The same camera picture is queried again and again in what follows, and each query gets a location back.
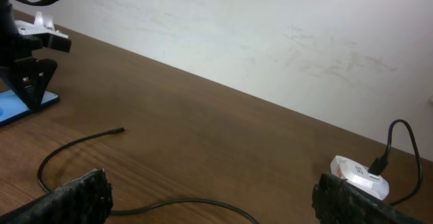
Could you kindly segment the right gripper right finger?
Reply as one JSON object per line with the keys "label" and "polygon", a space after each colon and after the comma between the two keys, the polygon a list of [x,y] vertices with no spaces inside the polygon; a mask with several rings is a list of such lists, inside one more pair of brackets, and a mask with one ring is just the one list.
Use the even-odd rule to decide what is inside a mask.
{"label": "right gripper right finger", "polygon": [[422,224],[331,173],[314,185],[312,207],[320,224]]}

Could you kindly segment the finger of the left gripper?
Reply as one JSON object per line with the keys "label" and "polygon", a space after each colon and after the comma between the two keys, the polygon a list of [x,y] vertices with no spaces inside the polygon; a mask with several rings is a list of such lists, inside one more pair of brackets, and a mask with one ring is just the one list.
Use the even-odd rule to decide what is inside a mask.
{"label": "finger of the left gripper", "polygon": [[6,68],[6,85],[31,112],[38,112],[57,67],[57,62],[51,59],[26,58],[13,62]]}

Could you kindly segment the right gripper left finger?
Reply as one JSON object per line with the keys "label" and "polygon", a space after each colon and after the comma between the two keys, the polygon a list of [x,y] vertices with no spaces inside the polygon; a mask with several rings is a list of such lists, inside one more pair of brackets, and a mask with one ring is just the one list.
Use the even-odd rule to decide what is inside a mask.
{"label": "right gripper left finger", "polygon": [[93,169],[1,215],[1,224],[103,224],[112,207],[112,186],[105,171]]}

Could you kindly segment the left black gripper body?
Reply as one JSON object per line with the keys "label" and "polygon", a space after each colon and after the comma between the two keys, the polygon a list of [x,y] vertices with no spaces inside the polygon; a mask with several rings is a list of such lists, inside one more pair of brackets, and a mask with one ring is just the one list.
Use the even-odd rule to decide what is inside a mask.
{"label": "left black gripper body", "polygon": [[70,52],[72,41],[49,32],[21,35],[18,31],[1,31],[2,79],[51,79],[58,64],[52,59],[38,60],[33,51],[42,48]]}

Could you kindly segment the blue Galaxy smartphone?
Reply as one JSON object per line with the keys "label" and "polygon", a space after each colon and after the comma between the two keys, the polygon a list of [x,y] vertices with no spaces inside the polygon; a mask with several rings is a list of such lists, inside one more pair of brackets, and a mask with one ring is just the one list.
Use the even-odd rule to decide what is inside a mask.
{"label": "blue Galaxy smartphone", "polygon": [[[41,110],[44,110],[60,101],[57,94],[46,91],[41,102]],[[17,120],[27,117],[32,111],[22,102],[22,100],[12,91],[1,93],[1,127],[7,126]]]}

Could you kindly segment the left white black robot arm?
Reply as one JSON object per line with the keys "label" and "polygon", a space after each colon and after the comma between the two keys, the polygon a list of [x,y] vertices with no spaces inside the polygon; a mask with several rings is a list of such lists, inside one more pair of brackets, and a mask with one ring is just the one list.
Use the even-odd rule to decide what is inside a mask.
{"label": "left white black robot arm", "polygon": [[[15,0],[31,6],[48,6],[59,0]],[[45,90],[58,65],[51,59],[38,60],[34,50],[44,47],[69,52],[72,41],[50,28],[36,27],[23,34],[14,19],[9,0],[1,0],[1,80],[31,112],[42,108]]]}

